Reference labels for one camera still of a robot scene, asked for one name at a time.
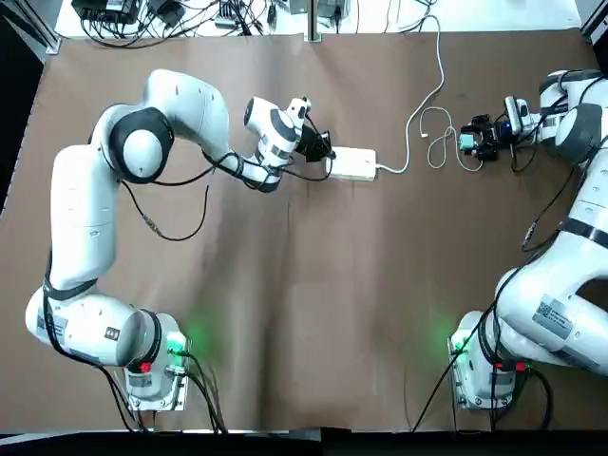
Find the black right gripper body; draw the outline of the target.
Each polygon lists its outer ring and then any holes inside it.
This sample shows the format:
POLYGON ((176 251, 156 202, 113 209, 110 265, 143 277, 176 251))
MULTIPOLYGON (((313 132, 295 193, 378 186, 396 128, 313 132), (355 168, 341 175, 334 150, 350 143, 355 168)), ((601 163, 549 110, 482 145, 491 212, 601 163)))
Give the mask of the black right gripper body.
POLYGON ((481 136, 480 142, 484 142, 485 160, 497 160, 499 158, 503 123, 503 121, 492 122, 491 133, 481 136))

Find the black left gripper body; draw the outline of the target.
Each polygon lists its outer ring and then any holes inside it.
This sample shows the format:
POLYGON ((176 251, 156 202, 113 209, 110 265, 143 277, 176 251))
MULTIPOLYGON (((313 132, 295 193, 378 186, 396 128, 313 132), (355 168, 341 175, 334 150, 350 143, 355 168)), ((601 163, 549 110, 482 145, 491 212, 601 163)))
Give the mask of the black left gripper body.
POLYGON ((313 128, 303 126, 295 152, 306 162, 320 162, 325 158, 325 139, 313 128))

